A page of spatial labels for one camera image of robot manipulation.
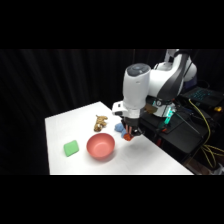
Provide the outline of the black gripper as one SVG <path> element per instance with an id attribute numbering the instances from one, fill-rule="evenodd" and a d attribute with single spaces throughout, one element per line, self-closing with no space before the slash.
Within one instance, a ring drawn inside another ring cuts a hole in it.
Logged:
<path id="1" fill-rule="evenodd" d="M 121 122 L 124 126 L 121 137 L 124 139 L 130 139 L 131 136 L 136 137 L 144 133 L 144 130 L 140 128 L 139 119 L 123 117 Z"/>

